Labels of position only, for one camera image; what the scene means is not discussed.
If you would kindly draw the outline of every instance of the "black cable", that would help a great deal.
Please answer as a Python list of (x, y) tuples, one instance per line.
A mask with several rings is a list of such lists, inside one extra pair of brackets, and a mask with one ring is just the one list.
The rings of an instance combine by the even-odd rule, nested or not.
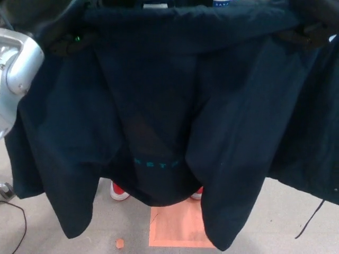
[(308, 224), (310, 223), (310, 221), (313, 219), (314, 215), (316, 215), (316, 213), (320, 210), (320, 208), (322, 208), (323, 204), (325, 203), (325, 200), (323, 200), (320, 205), (318, 206), (318, 208), (314, 211), (313, 215), (311, 216), (311, 218), (309, 218), (309, 220), (307, 221), (307, 223), (305, 224), (305, 226), (302, 228), (301, 232), (295, 237), (295, 239), (298, 239), (302, 233), (305, 231), (305, 229), (307, 228)]
[(23, 213), (23, 218), (24, 218), (24, 220), (25, 220), (25, 231), (23, 232), (23, 236), (22, 236), (22, 238), (21, 238), (19, 244), (17, 245), (17, 247), (15, 248), (15, 250), (12, 252), (12, 254), (15, 254), (16, 251), (18, 250), (18, 248), (20, 247), (20, 245), (22, 244), (22, 241), (23, 241), (23, 239), (25, 238), (26, 233), (27, 233), (27, 219), (26, 219), (25, 210), (24, 210), (23, 208), (17, 206), (17, 205), (13, 205), (13, 204), (11, 204), (11, 203), (9, 203), (9, 202), (6, 202), (6, 201), (0, 201), (0, 203), (4, 203), (4, 204), (7, 204), (7, 205), (14, 206), (14, 207), (20, 209), (20, 210), (22, 211), (22, 213)]
[(8, 29), (14, 31), (14, 27), (11, 25), (10, 21), (8, 20), (8, 18), (6, 17), (6, 14), (3, 12), (3, 10), (0, 7), (0, 17), (2, 18), (2, 20), (5, 22), (5, 25), (7, 26)]

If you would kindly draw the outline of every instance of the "orange paper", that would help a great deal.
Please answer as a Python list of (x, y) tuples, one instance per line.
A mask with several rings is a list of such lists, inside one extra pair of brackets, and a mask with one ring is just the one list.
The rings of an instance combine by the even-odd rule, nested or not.
[(200, 202), (188, 199), (168, 207), (152, 207), (149, 246), (214, 248), (204, 231)]
[(125, 246), (124, 240), (119, 238), (117, 239), (117, 248), (122, 249)]

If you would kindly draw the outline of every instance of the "black fabric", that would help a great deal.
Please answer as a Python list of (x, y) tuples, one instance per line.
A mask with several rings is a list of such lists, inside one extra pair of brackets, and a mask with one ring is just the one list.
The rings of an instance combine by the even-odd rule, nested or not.
[(66, 236), (90, 223), (100, 177), (151, 206), (203, 185), (205, 230), (221, 250), (269, 174), (338, 203), (327, 191), (339, 184), (327, 149), (338, 40), (303, 51), (272, 36), (303, 22), (286, 2), (90, 10), (83, 22), (101, 38), (69, 58), (46, 55), (5, 139), (18, 197), (45, 192)]

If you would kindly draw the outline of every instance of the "black drawstring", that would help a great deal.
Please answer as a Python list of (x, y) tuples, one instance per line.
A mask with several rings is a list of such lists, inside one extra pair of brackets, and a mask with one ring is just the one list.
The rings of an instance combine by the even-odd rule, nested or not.
[(307, 223), (305, 224), (305, 226), (302, 228), (301, 232), (295, 237), (295, 239), (298, 239), (302, 233), (305, 231), (305, 229), (307, 228), (309, 222), (313, 219), (314, 215), (316, 215), (316, 213), (320, 210), (320, 208), (322, 208), (323, 204), (325, 203), (325, 200), (323, 200), (320, 205), (318, 206), (318, 208), (314, 211), (313, 215), (311, 216), (311, 218), (309, 218), (309, 220), (307, 221)]

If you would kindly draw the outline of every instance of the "white label tag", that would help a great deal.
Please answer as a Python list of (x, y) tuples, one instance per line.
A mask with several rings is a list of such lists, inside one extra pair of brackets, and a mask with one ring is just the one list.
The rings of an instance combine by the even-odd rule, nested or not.
[(329, 41), (329, 42), (332, 42), (336, 37), (337, 37), (337, 34), (331, 36), (331, 37), (328, 39), (328, 41)]
[(167, 9), (168, 4), (144, 4), (144, 9)]

